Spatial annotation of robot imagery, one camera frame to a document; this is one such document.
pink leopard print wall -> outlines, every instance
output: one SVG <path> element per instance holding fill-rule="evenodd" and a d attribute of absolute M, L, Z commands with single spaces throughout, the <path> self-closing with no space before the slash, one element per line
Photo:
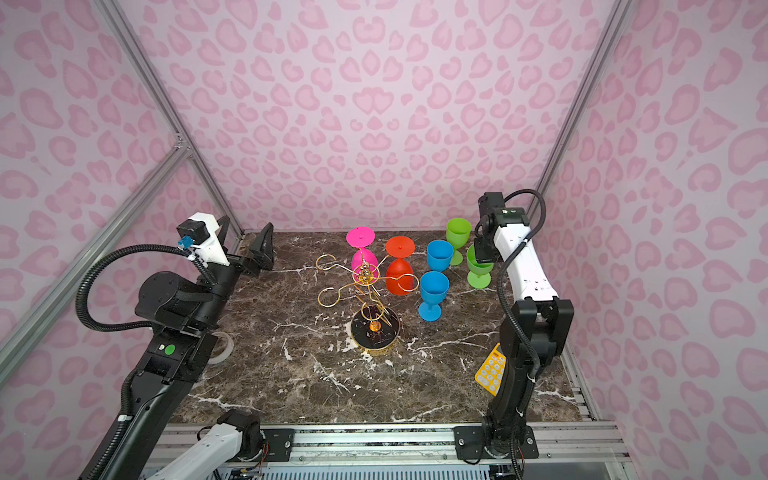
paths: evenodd
<path fill-rule="evenodd" d="M 643 0 L 537 248 L 643 478 L 768 478 L 768 2 Z"/>
<path fill-rule="evenodd" d="M 251 230 L 434 228 L 534 187 L 612 4 L 121 3 Z"/>
<path fill-rule="evenodd" d="M 199 177 L 183 164 L 118 248 L 178 241 L 176 226 L 196 211 L 218 214 Z M 91 295 L 91 315 L 105 323 L 138 320 L 139 286 L 171 270 L 197 278 L 191 263 L 162 253 L 140 253 L 110 265 Z M 97 333 L 74 308 L 0 392 L 0 478 L 77 478 L 120 405 L 120 385 L 151 338 L 149 329 Z"/>
<path fill-rule="evenodd" d="M 0 346 L 170 150 L 88 0 L 0 5 Z"/>

yellow keypad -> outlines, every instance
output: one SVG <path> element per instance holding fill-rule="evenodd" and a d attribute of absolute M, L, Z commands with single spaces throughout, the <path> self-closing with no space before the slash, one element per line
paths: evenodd
<path fill-rule="evenodd" d="M 491 395 L 496 396 L 498 387 L 502 384 L 502 375 L 504 374 L 504 365 L 507 362 L 506 357 L 498 351 L 499 343 L 493 347 L 493 350 L 485 359 L 482 366 L 475 374 L 475 381 L 482 388 L 488 390 Z"/>

blue goblet base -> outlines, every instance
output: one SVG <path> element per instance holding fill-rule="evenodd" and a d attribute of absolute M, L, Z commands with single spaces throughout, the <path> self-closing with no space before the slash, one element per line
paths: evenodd
<path fill-rule="evenodd" d="M 442 315 L 442 309 L 440 305 L 429 305 L 428 303 L 422 303 L 419 305 L 419 316 L 422 320 L 427 322 L 434 322 Z"/>

white tape roll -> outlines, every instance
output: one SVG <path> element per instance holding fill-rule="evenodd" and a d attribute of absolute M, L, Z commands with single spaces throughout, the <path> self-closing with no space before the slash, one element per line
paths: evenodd
<path fill-rule="evenodd" d="M 224 351 L 215 357 L 208 360 L 208 365 L 216 365 L 217 363 L 222 363 L 224 360 L 228 359 L 230 355 L 232 355 L 232 350 L 235 348 L 235 341 L 232 340 L 232 337 L 229 333 L 226 332 L 213 332 L 213 336 L 217 336 L 221 339 L 225 339 L 227 341 L 227 346 L 224 347 Z"/>

brown marble surface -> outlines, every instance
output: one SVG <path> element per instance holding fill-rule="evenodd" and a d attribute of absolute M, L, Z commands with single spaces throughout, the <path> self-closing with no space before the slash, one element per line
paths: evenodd
<path fill-rule="evenodd" d="M 369 249 L 381 260 L 386 241 L 400 234 L 415 241 L 408 260 L 421 276 L 427 244 L 445 232 L 381 232 Z M 271 424 L 479 421 L 492 396 L 474 377 L 498 342 L 498 266 L 485 290 L 467 283 L 466 259 L 446 270 L 451 287 L 434 323 L 419 318 L 418 292 L 394 296 L 382 281 L 384 304 L 398 314 L 402 331 L 393 349 L 371 357 L 347 331 L 360 302 L 351 293 L 333 308 L 316 300 L 323 288 L 350 281 L 345 270 L 314 267 L 323 253 L 351 263 L 345 234 L 276 233 L 274 246 L 275 271 L 242 277 L 220 321 L 235 340 L 232 355 L 205 370 L 172 422 L 212 423 L 230 408 L 257 411 Z M 539 381 L 528 419 L 581 420 L 559 359 Z"/>

